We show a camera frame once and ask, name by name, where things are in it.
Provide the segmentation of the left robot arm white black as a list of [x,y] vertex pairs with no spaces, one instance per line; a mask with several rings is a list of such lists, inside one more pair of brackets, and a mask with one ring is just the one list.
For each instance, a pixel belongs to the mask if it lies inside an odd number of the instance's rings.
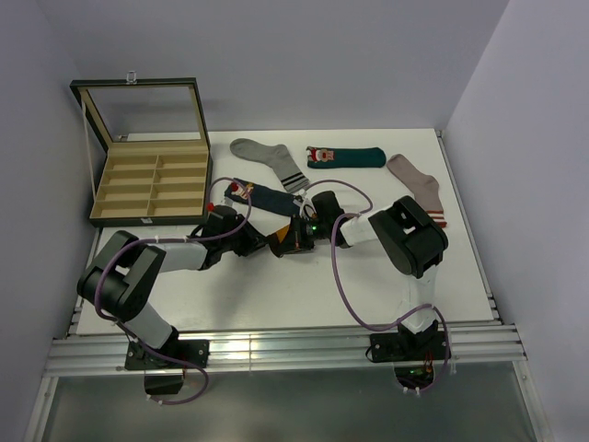
[[243,215],[217,205],[185,238],[140,239],[116,231],[84,270],[76,291],[101,318],[146,345],[151,362],[169,367],[180,358],[181,347],[178,330],[149,303],[157,277],[208,270],[227,252],[247,257],[266,245],[266,237]]

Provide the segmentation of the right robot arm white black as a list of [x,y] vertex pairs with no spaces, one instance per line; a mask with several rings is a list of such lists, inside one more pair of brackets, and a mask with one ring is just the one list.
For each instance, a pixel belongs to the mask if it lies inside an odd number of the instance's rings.
[[[312,197],[315,215],[309,219],[293,216],[290,224],[268,236],[271,252],[278,258],[287,254],[311,251],[318,240],[330,244],[330,258],[335,285],[353,319],[371,332],[396,328],[400,352],[410,359],[419,358],[431,344],[427,332],[435,325],[445,325],[439,308],[433,304],[438,267],[448,248],[448,238],[441,227],[410,196],[392,205],[359,214],[346,213],[334,192]],[[376,241],[394,268],[406,277],[408,291],[401,302],[401,315],[387,325],[372,325],[354,311],[345,295],[337,264],[337,250]]]

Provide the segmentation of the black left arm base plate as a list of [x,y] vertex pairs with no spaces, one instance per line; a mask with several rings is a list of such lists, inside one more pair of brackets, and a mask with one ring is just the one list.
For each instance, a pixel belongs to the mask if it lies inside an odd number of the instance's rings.
[[166,357],[178,359],[181,364],[161,359],[147,352],[139,343],[130,342],[124,368],[130,371],[189,368],[185,365],[186,362],[205,368],[209,355],[209,342],[207,340],[177,340],[174,343],[165,344],[162,349],[156,351]]

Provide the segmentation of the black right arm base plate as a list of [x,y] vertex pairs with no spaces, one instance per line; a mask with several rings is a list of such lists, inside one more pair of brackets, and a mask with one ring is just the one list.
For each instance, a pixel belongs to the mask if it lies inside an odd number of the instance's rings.
[[424,362],[427,356],[444,361],[448,349],[442,331],[373,333],[369,339],[369,355],[374,363]]

